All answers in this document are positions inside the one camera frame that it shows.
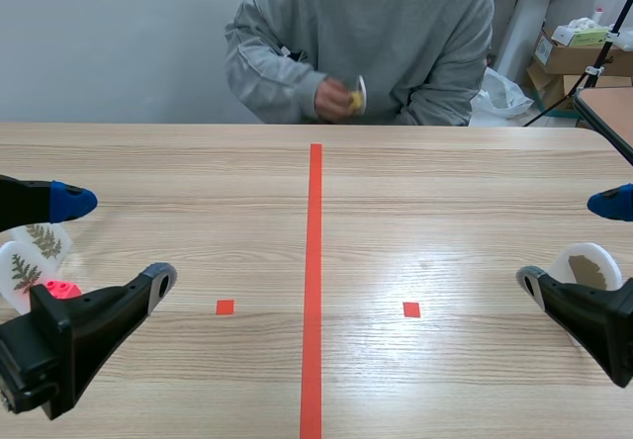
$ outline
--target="leaf design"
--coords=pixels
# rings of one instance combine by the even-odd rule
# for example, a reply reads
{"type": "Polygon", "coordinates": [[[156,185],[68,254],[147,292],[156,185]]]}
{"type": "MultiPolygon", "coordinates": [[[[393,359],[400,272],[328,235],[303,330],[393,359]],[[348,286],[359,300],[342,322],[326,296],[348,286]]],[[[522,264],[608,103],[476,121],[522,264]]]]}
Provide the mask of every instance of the leaf design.
{"type": "Polygon", "coordinates": [[[38,271],[38,266],[31,266],[30,264],[25,266],[25,260],[19,254],[14,254],[11,257],[11,264],[13,264],[11,272],[16,273],[11,279],[20,281],[13,290],[19,291],[23,289],[23,294],[26,294],[38,281],[42,271],[38,271]]]}
{"type": "Polygon", "coordinates": [[[55,235],[49,227],[44,228],[40,224],[27,224],[26,229],[44,258],[57,259],[57,255],[61,253],[61,240],[55,239],[55,235]]]}

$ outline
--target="tissue box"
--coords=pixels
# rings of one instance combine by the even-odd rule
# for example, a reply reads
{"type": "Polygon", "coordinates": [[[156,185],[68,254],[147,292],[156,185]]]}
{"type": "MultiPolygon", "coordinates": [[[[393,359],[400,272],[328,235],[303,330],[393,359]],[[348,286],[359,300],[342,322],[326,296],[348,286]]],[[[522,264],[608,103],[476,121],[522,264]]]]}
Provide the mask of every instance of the tissue box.
{"type": "Polygon", "coordinates": [[[554,32],[552,40],[566,46],[600,45],[606,42],[608,32],[608,29],[582,31],[581,29],[559,26],[554,32]]]}

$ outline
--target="yellow object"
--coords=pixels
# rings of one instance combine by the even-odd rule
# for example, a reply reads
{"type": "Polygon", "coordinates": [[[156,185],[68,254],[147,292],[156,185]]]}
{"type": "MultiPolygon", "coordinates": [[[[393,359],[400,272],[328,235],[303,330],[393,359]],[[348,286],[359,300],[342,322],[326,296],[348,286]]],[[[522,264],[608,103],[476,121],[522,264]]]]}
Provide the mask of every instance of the yellow object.
{"type": "Polygon", "coordinates": [[[360,91],[352,91],[352,104],[349,109],[353,112],[357,112],[363,108],[363,93],[360,91]]]}

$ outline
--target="gray wall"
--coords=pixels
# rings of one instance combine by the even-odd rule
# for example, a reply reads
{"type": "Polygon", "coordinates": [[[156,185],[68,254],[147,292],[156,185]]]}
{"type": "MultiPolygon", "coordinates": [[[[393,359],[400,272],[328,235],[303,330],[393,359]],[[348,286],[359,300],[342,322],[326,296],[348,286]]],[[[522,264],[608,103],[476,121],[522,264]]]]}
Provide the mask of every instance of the gray wall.
{"type": "Polygon", "coordinates": [[[241,0],[0,0],[0,121],[250,123],[226,87],[241,0]]]}

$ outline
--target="black tripod stand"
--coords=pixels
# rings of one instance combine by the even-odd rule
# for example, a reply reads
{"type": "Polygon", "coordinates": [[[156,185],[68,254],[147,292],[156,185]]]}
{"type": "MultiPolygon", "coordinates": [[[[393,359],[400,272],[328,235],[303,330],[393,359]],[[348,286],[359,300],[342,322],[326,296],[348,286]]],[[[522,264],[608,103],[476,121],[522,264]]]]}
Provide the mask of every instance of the black tripod stand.
{"type": "Polygon", "coordinates": [[[595,84],[597,83],[597,79],[600,77],[600,75],[602,75],[602,72],[604,71],[603,65],[606,62],[606,58],[609,54],[609,51],[611,50],[611,47],[613,46],[613,43],[615,42],[615,40],[620,35],[620,29],[622,28],[622,25],[624,24],[624,21],[626,20],[626,17],[628,16],[629,11],[631,10],[631,7],[633,7],[633,0],[627,0],[626,4],[624,5],[624,9],[622,9],[622,12],[620,13],[620,17],[617,18],[617,21],[615,22],[615,25],[613,26],[613,30],[608,34],[606,38],[606,43],[604,44],[604,47],[602,48],[602,51],[600,52],[600,55],[598,56],[597,61],[595,62],[595,65],[589,66],[587,68],[583,76],[581,76],[580,80],[578,80],[578,82],[574,85],[572,90],[567,95],[565,95],[561,99],[561,101],[554,103],[551,107],[549,107],[543,113],[538,115],[532,121],[523,125],[524,128],[527,128],[528,126],[533,125],[538,120],[540,120],[545,115],[547,115],[550,111],[557,108],[560,104],[565,103],[570,98],[574,98],[581,84],[583,83],[583,81],[585,81],[585,78],[588,78],[587,83],[585,84],[585,88],[595,87],[595,84]]]}

